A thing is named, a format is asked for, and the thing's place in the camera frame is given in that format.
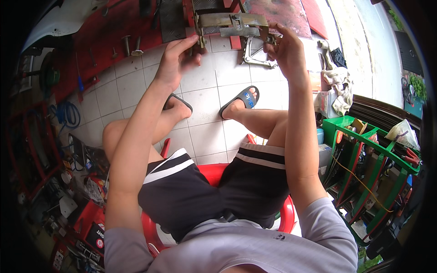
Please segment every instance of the blue hose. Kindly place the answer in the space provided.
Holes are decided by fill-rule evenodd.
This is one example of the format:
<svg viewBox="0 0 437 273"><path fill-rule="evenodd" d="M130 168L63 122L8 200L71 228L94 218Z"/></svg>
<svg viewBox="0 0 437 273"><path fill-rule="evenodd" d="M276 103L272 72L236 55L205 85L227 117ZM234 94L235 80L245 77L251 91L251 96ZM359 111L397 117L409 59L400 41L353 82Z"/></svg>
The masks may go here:
<svg viewBox="0 0 437 273"><path fill-rule="evenodd" d="M76 105L69 101L58 103L58 108L53 104L50 105L50 110L58 118L58 122L62 124L62 128L58 135L61 135L62 130L67 127L76 129L80 125L80 113Z"/></svg>

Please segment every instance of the road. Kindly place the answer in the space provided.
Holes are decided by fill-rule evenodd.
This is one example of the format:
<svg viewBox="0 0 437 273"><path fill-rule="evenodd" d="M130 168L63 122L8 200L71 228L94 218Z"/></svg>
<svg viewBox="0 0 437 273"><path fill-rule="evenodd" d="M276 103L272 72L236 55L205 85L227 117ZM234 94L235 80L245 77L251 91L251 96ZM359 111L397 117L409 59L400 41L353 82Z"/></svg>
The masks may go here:
<svg viewBox="0 0 437 273"><path fill-rule="evenodd" d="M399 47L381 3L354 0L361 14L362 24L370 49L374 99L403 107Z"/></svg>

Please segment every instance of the green metal rack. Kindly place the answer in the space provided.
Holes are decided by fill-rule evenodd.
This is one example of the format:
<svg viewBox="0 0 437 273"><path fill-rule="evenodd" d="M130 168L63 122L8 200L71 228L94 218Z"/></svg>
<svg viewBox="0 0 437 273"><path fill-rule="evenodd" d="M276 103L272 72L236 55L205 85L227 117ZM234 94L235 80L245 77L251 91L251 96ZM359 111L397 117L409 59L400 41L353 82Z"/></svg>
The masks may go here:
<svg viewBox="0 0 437 273"><path fill-rule="evenodd" d="M344 164L344 166L347 166L347 168L355 172L355 168L357 166L357 160L359 157L359 154L361 152L361 147L366 144L368 146L373 147L376 151L378 151L380 154L376 160L376 163L373 167L373 170L371 172L371 175L367 181L366 186L372 191L377 184L379 177L381 175L382 168L386 162L386 159L393 160L398 166L401 167L401 171L399 172L399 176L397 180L395 181L388 197L383 202L383 205L388 210L391 210L393 207L396 198L398 197L398 194L402 192L402 189L405 187L406 179L409 174L417 175L420 171L420 166L417 168L414 168L410 163L405 162L401 158L399 158L397 155L395 155L392 150L396 144L395 141L390 142L390 144L387 147L383 147L373 141L371 141L369 138L373 136L375 133L378 133L379 135L386 136L387 132L375 127L371 124L367 125L366 130L364 134L360 135L356 132L353 132L349 129L346 129L345 126L351 125L354 121L354 117L351 116L344 116L344 117L336 117L331 119L325 119L323 120L323 130L324 130L324 142L332 147L332 152L335 151L336 146L336 136L338 131L342 131L343 133L348 134L349 136L353 136L357 141L355 144L353 144L353 149L350 154L350 159L348 164ZM329 166L333 163L333 159L330 159ZM322 181L324 181L327 178L328 173L325 173L325 176L322 178ZM343 178L342 184L339 188L338 195L337 195L337 204L336 209L338 210L339 214L342 215L339 211L341 204L343 204L345 201L345 193L347 190L347 187L349 186L349 183L352 179L352 174L347 172L346 175ZM348 222L344 217L343 220L345 221L347 227L350 229L351 233L354 235L355 240L357 243L361 246L367 246L370 242L364 242L364 240L372 234L372 232L381 224L383 223L384 219L386 219L388 212L380 208L376 211L376 214L374 218L371 220L370 223L367 225L367 235L364 238L360 238L356 232L351 227L351 224L353 224L360 216L360 212L362 211L362 208L365 204L365 202L369 199L370 192L367 189L364 189L364 191L359 195L358 202L355 204L355 207L350 212L351 213L351 220Z"/></svg>

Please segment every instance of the pliers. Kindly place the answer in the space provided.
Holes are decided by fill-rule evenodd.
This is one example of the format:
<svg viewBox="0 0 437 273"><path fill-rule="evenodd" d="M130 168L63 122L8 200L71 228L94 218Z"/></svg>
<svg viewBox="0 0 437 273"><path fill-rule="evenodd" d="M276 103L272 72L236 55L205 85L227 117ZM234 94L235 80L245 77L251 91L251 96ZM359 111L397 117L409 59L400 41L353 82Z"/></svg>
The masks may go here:
<svg viewBox="0 0 437 273"><path fill-rule="evenodd" d="M407 155L401 156L401 158L413 165L413 168L417 168L421 160L419 157L410 149L407 147Z"/></svg>

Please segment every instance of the metal bracket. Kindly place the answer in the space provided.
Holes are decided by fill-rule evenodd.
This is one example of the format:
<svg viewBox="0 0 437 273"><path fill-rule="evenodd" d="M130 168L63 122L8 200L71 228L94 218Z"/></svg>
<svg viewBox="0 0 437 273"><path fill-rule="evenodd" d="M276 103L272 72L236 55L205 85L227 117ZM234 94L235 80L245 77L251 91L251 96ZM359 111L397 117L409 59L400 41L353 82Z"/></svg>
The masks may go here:
<svg viewBox="0 0 437 273"><path fill-rule="evenodd" d="M240 62L240 65L243 65L245 63L251 63L256 65L262 65L262 66L268 66L268 68L273 69L277 67L276 61L260 61L256 60L253 57L260 52L263 48L261 47L257 51L255 51L253 54L251 54L251 46L252 46L252 39L253 37L246 38L246 41L244 43L244 53L243 53L243 60Z"/></svg>
<svg viewBox="0 0 437 273"><path fill-rule="evenodd" d="M191 4L193 6L194 29L200 37L198 44L201 48L204 48L206 44L203 33L203 28L206 27L223 27L220 28L220 36L222 37L260 37L264 42L276 45L276 37L269 34L269 24L265 16L245 13L241 1L239 1L241 13L205 13L199 15L194 8L193 0L191 0Z"/></svg>

